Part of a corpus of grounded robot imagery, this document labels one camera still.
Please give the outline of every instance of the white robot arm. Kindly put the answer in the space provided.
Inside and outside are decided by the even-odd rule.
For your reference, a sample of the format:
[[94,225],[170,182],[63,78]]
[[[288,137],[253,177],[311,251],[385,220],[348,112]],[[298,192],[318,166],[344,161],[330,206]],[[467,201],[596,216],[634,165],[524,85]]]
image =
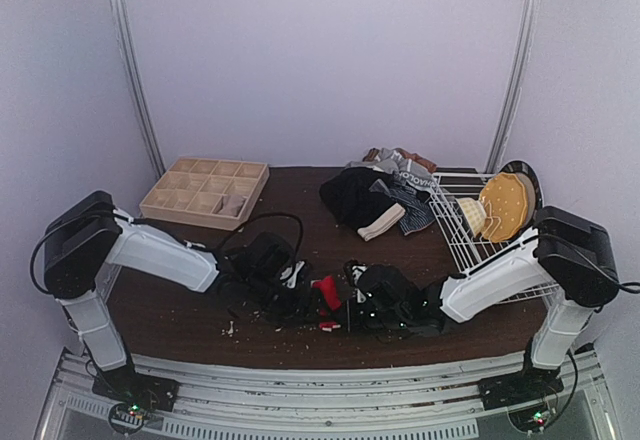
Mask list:
[[[46,290],[37,285],[33,273],[35,255],[42,245]],[[94,384],[96,393],[124,399],[146,410],[170,411],[177,382],[136,373],[131,355],[96,291],[98,270],[103,264],[122,265],[200,293],[221,277],[232,275],[259,291],[262,298],[291,304],[295,302],[287,296],[293,291],[290,287],[295,287],[296,279],[307,270],[305,262],[290,268],[295,253],[277,235],[263,233],[235,256],[216,258],[203,245],[179,241],[132,218],[113,205],[109,194],[98,191],[49,225],[32,256],[31,273],[36,287],[60,303],[87,346],[100,380]],[[240,274],[236,265],[241,266]],[[289,287],[281,286],[281,280],[287,280]]]
[[518,292],[557,283],[522,371],[479,382],[486,409],[561,391],[560,366],[591,315],[621,289],[629,291],[617,281],[606,230],[555,207],[538,210],[533,225],[505,249],[423,290],[394,267],[351,264],[346,271],[360,293],[361,310],[372,306],[361,315],[367,328],[382,324],[426,336],[446,333]]

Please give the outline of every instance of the black cloth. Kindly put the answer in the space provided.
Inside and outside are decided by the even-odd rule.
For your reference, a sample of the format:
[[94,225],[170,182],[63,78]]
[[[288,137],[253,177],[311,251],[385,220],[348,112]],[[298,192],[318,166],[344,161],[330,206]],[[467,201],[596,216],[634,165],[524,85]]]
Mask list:
[[347,168],[320,186],[320,198],[339,224],[357,232],[396,205],[384,193],[369,191],[377,180],[391,185],[393,175],[366,167]]

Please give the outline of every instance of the gray fabric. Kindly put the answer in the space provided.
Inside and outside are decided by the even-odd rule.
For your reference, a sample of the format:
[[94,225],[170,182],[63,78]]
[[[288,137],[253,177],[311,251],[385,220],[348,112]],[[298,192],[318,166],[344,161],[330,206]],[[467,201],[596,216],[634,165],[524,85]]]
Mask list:
[[230,217],[237,217],[242,210],[245,198],[242,195],[225,195],[222,197],[222,208],[218,212],[218,215],[228,215]]
[[349,162],[347,168],[368,167],[385,173],[397,173],[408,185],[417,190],[433,193],[435,180],[429,170],[414,162],[404,158],[396,150],[383,148],[373,162]]
[[377,180],[369,190],[384,193],[404,207],[405,214],[398,221],[400,230],[404,235],[424,230],[436,219],[431,207],[417,198],[416,189],[409,186],[406,180],[397,173],[394,175],[394,181],[390,186],[387,186],[382,180]]

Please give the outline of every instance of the black plate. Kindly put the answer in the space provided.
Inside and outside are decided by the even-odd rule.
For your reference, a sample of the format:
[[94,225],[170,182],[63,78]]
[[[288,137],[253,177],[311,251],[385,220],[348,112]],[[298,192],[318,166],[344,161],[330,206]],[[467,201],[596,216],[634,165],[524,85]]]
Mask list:
[[504,167],[502,167],[502,170],[500,171],[506,173],[522,173],[526,175],[529,180],[531,180],[531,183],[533,185],[533,190],[536,197],[536,205],[533,209],[533,216],[531,217],[531,220],[529,220],[526,225],[523,225],[523,227],[520,229],[520,232],[518,232],[519,235],[523,230],[529,228],[533,224],[533,220],[536,217],[536,212],[542,208],[542,190],[540,189],[540,182],[538,181],[538,176],[536,175],[536,172],[533,171],[533,168],[531,168],[528,163],[523,162],[522,160],[513,160],[509,162]]

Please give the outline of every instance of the yellow plate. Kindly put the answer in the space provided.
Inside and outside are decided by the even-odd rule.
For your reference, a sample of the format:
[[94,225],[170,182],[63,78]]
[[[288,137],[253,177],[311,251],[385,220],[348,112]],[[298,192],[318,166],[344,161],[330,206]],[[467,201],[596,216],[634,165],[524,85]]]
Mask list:
[[527,191],[513,173],[499,173],[489,180],[479,200],[487,212],[482,236],[492,243],[509,240],[526,223]]

